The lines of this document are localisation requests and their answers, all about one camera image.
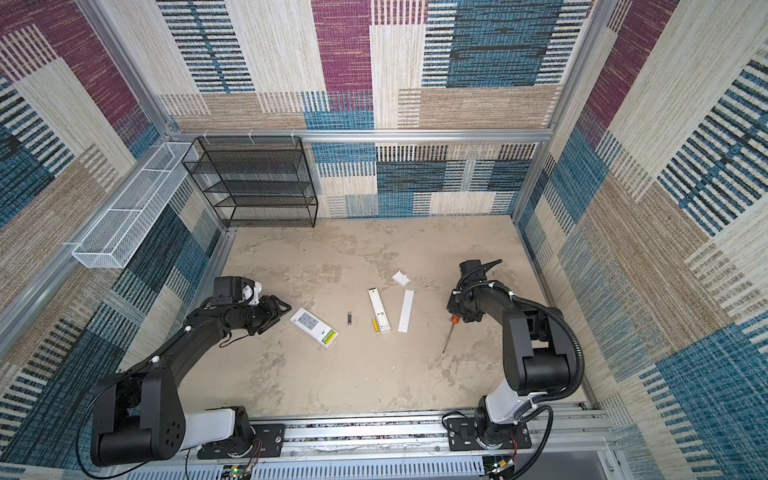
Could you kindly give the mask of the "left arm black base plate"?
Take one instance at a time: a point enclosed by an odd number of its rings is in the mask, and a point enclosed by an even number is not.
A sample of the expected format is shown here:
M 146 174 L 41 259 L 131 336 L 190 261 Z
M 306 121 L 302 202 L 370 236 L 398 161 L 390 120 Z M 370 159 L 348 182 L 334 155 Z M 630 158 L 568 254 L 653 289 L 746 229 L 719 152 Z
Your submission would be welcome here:
M 203 444 L 196 458 L 235 461 L 277 458 L 282 452 L 285 427 L 280 423 L 251 425 L 245 433 Z

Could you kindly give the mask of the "small white battery cover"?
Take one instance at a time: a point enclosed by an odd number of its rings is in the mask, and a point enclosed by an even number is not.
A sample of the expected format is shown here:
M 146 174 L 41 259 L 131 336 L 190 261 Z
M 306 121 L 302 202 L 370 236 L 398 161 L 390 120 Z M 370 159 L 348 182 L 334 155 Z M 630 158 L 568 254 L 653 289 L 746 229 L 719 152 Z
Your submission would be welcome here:
M 401 271 L 397 271 L 392 276 L 392 279 L 402 287 L 405 287 L 410 283 L 410 279 Z

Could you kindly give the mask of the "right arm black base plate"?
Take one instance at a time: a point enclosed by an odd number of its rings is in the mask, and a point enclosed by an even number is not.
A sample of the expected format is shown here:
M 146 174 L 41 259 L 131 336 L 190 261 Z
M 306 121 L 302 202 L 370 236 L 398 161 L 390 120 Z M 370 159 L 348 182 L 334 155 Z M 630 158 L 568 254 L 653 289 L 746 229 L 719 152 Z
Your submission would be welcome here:
M 441 424 L 448 434 L 451 451 L 514 450 L 531 448 L 533 442 L 525 424 L 494 424 L 457 415 L 445 415 Z

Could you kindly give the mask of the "white remote with grey screen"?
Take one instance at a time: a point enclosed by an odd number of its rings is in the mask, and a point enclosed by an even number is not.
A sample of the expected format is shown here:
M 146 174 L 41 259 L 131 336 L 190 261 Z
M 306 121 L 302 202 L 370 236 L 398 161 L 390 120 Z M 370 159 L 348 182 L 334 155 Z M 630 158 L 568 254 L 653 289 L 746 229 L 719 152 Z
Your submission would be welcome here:
M 339 332 L 336 329 L 332 328 L 323 320 L 304 308 L 300 308 L 295 314 L 293 314 L 290 318 L 290 321 L 324 348 L 328 348 L 339 335 Z M 328 347 L 325 347 L 322 344 L 322 339 L 331 331 L 336 331 L 338 335 Z

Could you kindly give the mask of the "orange handled screwdriver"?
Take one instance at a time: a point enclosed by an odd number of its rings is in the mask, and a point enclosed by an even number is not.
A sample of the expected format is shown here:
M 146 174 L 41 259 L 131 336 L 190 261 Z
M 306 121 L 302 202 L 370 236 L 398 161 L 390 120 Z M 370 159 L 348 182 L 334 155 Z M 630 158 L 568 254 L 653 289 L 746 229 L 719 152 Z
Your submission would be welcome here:
M 449 328 L 448 334 L 446 335 L 446 338 L 445 338 L 445 341 L 444 341 L 444 344 L 443 344 L 443 348 L 441 350 L 442 353 L 446 352 L 446 350 L 448 348 L 448 345 L 450 343 L 452 334 L 453 334 L 453 332 L 455 330 L 456 325 L 459 323 L 459 321 L 460 321 L 460 317 L 458 315 L 453 315 L 451 317 L 451 326 Z

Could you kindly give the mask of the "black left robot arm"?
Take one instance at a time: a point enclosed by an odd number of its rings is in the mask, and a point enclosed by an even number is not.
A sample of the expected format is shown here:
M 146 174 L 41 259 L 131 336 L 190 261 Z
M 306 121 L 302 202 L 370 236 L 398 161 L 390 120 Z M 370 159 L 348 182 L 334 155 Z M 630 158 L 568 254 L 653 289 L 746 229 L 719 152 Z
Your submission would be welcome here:
M 212 295 L 187 315 L 179 331 L 147 358 L 99 381 L 89 406 L 91 462 L 145 464 L 196 447 L 205 458 L 252 454 L 256 434 L 244 407 L 187 413 L 178 387 L 210 349 L 234 343 L 234 331 L 261 335 L 290 310 L 278 297 L 262 294 L 253 280 L 216 278 Z

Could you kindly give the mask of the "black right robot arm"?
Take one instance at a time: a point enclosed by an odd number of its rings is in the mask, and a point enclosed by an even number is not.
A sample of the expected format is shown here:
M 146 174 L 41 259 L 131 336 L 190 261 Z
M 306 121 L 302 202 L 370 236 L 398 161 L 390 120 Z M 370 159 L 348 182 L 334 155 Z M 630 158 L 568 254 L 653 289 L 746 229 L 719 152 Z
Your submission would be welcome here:
M 475 410 L 479 445 L 496 449 L 511 440 L 541 403 L 565 399 L 581 386 L 585 359 L 562 312 L 523 298 L 487 273 L 501 260 L 459 265 L 447 311 L 465 323 L 489 316 L 502 328 L 504 380 Z

